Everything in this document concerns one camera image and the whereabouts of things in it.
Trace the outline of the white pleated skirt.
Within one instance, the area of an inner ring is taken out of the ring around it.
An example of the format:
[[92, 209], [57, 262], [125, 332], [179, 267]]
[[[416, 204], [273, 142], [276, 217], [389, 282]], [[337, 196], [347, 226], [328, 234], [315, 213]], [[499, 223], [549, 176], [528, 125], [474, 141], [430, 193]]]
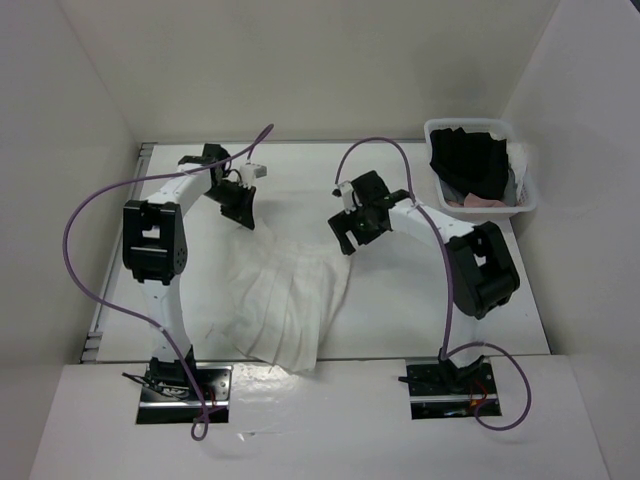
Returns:
[[346, 293], [350, 258], [336, 244], [286, 239], [262, 222], [234, 232], [229, 250], [233, 316], [225, 336], [246, 357], [313, 370]]

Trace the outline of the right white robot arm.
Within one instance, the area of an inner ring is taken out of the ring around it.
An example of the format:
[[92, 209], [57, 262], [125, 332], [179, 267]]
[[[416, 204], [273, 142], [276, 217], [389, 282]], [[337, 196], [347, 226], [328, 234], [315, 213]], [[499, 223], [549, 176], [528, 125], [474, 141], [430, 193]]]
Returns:
[[446, 281], [445, 326], [438, 351], [438, 383], [450, 393], [471, 384], [482, 358], [471, 364], [450, 358], [456, 310], [477, 320], [506, 305], [520, 287], [520, 277], [500, 228], [474, 224], [433, 210], [405, 189], [390, 191], [372, 170], [334, 186], [342, 210], [328, 220], [343, 254], [368, 245], [386, 232], [398, 232], [434, 248], [443, 258]]

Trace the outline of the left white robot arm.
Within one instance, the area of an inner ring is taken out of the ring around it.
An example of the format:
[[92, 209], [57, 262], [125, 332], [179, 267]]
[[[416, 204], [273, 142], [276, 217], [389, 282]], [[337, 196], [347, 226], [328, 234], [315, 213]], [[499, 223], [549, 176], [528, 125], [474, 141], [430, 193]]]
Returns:
[[141, 285], [148, 316], [161, 327], [162, 339], [154, 347], [145, 382], [184, 400], [199, 386], [180, 299], [188, 261], [184, 216], [207, 197], [219, 204], [223, 217], [254, 229], [255, 181], [267, 175], [267, 168], [249, 161], [232, 168], [227, 150], [206, 144], [200, 155], [182, 157], [177, 173], [147, 198], [125, 203], [122, 258]]

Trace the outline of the pink garment in basket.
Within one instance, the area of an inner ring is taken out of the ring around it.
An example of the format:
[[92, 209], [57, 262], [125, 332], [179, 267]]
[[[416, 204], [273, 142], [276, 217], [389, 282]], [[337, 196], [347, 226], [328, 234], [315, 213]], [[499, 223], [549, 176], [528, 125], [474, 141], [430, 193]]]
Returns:
[[467, 195], [462, 202], [454, 199], [447, 200], [446, 203], [453, 208], [507, 208], [507, 205], [500, 200], [483, 199], [474, 194]]

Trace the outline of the black skirt in basket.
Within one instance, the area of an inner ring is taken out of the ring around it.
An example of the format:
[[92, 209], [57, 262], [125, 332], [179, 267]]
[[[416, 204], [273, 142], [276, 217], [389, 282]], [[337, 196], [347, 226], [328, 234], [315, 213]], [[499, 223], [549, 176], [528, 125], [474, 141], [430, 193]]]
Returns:
[[501, 200], [509, 180], [507, 141], [463, 128], [429, 134], [430, 166], [440, 180], [461, 194]]

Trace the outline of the white garment in basket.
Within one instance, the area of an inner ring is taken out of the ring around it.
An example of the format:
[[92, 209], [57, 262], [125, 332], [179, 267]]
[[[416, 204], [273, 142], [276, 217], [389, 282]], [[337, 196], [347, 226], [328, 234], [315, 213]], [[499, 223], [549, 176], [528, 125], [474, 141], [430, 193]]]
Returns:
[[515, 183], [518, 187], [524, 185], [524, 178], [528, 169], [528, 150], [527, 146], [521, 142], [509, 140], [505, 135], [491, 131], [490, 136], [493, 140], [505, 140], [506, 152], [509, 160], [509, 166], [514, 173]]

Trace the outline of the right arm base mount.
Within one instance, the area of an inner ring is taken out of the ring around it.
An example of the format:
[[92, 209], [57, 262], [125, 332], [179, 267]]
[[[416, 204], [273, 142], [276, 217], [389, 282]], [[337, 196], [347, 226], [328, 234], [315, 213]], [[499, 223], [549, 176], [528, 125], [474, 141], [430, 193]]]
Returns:
[[409, 361], [398, 381], [407, 386], [413, 420], [502, 415], [491, 363], [481, 356], [466, 367], [451, 360]]

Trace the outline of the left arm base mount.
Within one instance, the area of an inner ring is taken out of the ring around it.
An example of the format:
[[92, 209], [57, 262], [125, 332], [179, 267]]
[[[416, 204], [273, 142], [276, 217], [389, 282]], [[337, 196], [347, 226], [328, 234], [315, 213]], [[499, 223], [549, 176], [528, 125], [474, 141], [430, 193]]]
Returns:
[[[213, 424], [227, 423], [233, 367], [215, 363], [198, 363], [195, 378], [209, 410]], [[122, 373], [141, 387], [136, 423], [138, 425], [190, 424], [202, 414], [202, 402], [192, 387], [153, 385], [148, 375]]]

